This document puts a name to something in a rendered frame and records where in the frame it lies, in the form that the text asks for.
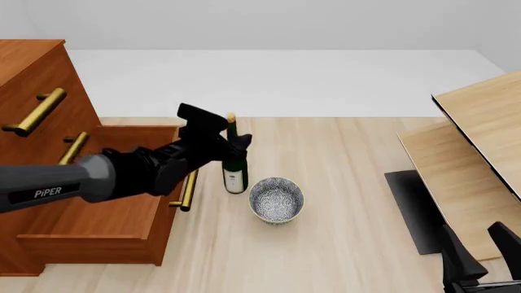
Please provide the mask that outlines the wooden cabinet with drawers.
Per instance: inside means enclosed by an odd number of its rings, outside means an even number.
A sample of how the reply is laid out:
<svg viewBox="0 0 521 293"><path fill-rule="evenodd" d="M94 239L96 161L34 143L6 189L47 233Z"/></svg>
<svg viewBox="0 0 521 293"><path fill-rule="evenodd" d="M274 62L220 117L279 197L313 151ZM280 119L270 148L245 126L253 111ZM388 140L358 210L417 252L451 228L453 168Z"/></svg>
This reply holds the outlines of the wooden cabinet with drawers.
<svg viewBox="0 0 521 293"><path fill-rule="evenodd" d="M65 50L61 40L0 40L0 86L53 50Z"/></svg>

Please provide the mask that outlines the blue and white patterned bowl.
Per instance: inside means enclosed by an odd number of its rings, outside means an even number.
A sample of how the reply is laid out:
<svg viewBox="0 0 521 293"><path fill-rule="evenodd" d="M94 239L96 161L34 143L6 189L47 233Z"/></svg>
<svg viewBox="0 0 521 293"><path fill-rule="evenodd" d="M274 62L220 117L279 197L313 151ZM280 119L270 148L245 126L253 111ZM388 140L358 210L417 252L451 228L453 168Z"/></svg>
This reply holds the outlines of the blue and white patterned bowl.
<svg viewBox="0 0 521 293"><path fill-rule="evenodd" d="M253 214L265 224L285 225L302 212L304 194L292 180L267 177L250 189L248 204Z"/></svg>

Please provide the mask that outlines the dark green wine bottle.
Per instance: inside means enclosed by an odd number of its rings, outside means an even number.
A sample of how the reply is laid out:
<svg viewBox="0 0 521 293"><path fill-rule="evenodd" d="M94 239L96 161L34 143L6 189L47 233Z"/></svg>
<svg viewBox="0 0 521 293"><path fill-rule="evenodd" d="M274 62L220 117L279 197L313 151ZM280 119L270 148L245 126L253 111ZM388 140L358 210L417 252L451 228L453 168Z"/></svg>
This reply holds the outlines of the dark green wine bottle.
<svg viewBox="0 0 521 293"><path fill-rule="evenodd" d="M228 114L228 128L226 130L227 139L236 146L239 141L237 132L237 121L234 113ZM238 195L243 193L248 187L247 159L245 155L236 160L228 160L222 163L222 173L224 186L227 192Z"/></svg>

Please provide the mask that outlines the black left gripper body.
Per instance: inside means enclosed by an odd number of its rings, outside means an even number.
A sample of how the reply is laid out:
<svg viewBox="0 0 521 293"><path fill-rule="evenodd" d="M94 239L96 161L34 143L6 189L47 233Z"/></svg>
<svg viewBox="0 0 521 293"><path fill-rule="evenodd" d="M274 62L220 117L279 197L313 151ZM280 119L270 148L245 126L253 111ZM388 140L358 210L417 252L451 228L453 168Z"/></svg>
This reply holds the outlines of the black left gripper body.
<svg viewBox="0 0 521 293"><path fill-rule="evenodd" d="M182 158L189 167L202 167L213 161L236 160L246 155L236 151L228 139L215 129L197 129L187 125L180 129L179 138L183 145Z"/></svg>

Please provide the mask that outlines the deep open wooden drawer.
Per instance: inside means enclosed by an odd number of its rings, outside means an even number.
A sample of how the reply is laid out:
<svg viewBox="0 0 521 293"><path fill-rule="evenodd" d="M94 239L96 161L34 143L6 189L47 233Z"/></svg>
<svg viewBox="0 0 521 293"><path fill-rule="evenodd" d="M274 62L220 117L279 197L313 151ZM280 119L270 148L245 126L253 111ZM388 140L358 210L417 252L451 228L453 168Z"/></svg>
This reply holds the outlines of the deep open wooden drawer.
<svg viewBox="0 0 521 293"><path fill-rule="evenodd" d="M132 151L175 141L176 126L98 126L103 148ZM34 164L38 146L1 148L2 164ZM180 183L168 197L91 204L73 198L0 214L0 276L36 276L46 264L161 265Z"/></svg>

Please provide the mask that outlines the flat black plate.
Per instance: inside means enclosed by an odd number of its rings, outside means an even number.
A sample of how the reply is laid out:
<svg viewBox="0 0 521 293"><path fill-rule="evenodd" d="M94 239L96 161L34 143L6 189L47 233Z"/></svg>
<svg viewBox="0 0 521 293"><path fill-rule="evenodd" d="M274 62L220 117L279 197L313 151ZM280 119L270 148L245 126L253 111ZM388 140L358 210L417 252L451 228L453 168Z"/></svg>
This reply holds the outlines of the flat black plate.
<svg viewBox="0 0 521 293"><path fill-rule="evenodd" d="M418 253L441 253L438 233L446 221L418 172L404 170L384 176Z"/></svg>

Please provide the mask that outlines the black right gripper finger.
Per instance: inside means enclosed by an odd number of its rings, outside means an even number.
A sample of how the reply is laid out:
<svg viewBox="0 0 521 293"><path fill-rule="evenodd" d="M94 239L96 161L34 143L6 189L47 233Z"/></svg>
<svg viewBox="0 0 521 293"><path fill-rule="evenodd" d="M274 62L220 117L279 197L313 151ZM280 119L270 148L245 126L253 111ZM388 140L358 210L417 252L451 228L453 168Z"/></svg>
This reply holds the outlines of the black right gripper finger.
<svg viewBox="0 0 521 293"><path fill-rule="evenodd" d="M478 285L478 280L488 274L448 225L440 228L440 247L445 285Z"/></svg>
<svg viewBox="0 0 521 293"><path fill-rule="evenodd" d="M488 233L504 258L513 280L521 280L521 238L500 221L489 226Z"/></svg>

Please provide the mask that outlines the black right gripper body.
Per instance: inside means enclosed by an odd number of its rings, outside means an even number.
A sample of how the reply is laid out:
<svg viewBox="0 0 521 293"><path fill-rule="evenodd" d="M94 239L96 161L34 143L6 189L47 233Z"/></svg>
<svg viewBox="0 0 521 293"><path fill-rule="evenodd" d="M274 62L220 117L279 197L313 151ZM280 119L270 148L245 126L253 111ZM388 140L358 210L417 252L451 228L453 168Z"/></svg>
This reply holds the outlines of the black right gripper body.
<svg viewBox="0 0 521 293"><path fill-rule="evenodd" d="M444 293L521 293L521 280L485 282L467 280L451 282L443 280Z"/></svg>

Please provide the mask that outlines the pale wooden board with black edge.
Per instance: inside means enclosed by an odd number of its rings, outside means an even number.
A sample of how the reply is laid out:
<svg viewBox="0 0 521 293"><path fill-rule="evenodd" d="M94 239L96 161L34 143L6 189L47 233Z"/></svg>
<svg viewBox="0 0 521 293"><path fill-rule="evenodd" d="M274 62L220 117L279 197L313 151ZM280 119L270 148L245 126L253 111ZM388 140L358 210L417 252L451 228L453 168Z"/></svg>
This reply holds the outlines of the pale wooden board with black edge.
<svg viewBox="0 0 521 293"><path fill-rule="evenodd" d="M431 100L521 202L521 70Z"/></svg>

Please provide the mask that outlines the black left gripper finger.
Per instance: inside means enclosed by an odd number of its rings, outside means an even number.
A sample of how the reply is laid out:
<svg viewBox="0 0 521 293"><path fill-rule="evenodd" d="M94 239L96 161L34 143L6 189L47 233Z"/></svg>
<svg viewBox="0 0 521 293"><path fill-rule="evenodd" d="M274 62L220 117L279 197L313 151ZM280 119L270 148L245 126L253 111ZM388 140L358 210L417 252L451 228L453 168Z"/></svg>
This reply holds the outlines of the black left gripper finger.
<svg viewBox="0 0 521 293"><path fill-rule="evenodd" d="M239 153L246 153L248 147L252 143L252 135L250 133L245 133L240 136L229 136L229 143Z"/></svg>

